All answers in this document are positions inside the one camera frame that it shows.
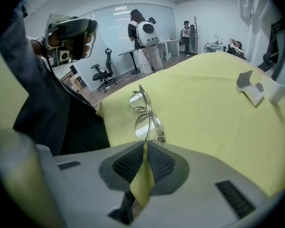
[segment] black office chair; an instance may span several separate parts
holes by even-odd
[[[112,53],[112,50],[107,48],[105,50],[105,53],[107,54],[105,65],[107,67],[108,72],[106,72],[106,73],[101,72],[100,69],[99,69],[99,67],[100,67],[99,64],[91,66],[91,69],[95,68],[97,70],[97,72],[98,72],[97,74],[93,75],[93,81],[100,80],[100,82],[102,82],[104,80],[104,83],[98,87],[98,91],[100,91],[100,88],[102,86],[105,86],[104,87],[104,91],[106,92],[106,87],[109,85],[109,83],[111,81],[114,81],[115,84],[117,84],[117,82],[116,82],[116,79],[110,78],[110,77],[113,76],[113,70],[111,68],[111,53]]]

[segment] person reclining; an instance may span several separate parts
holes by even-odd
[[[242,50],[242,43],[230,38],[229,49],[227,53],[233,54],[235,56],[240,55],[240,57],[245,58],[245,53]]]

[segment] man standing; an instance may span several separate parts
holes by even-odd
[[[189,21],[184,22],[184,28],[181,31],[181,37],[185,44],[185,54],[189,57],[189,38],[190,38]]]

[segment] eyeglasses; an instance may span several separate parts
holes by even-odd
[[[151,101],[143,87],[139,85],[139,91],[133,91],[133,96],[129,100],[129,106],[140,115],[135,122],[135,135],[138,139],[159,140],[165,142],[162,123],[151,110]]]

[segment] black mesh grille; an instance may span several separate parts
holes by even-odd
[[[154,26],[151,24],[145,24],[143,25],[142,29],[144,30],[144,32],[151,34],[154,32]]]
[[[230,181],[221,181],[215,185],[240,219],[255,210],[255,207]]]
[[[65,169],[69,169],[69,168],[72,168],[72,167],[78,166],[78,165],[80,165],[79,161],[71,161],[71,162],[68,162],[68,163],[59,164],[58,168],[60,170],[65,170]]]
[[[148,163],[152,169],[154,183],[169,176],[175,166],[175,161],[158,149],[148,146]]]
[[[113,170],[127,182],[132,182],[143,162],[143,148],[135,148],[113,163]]]

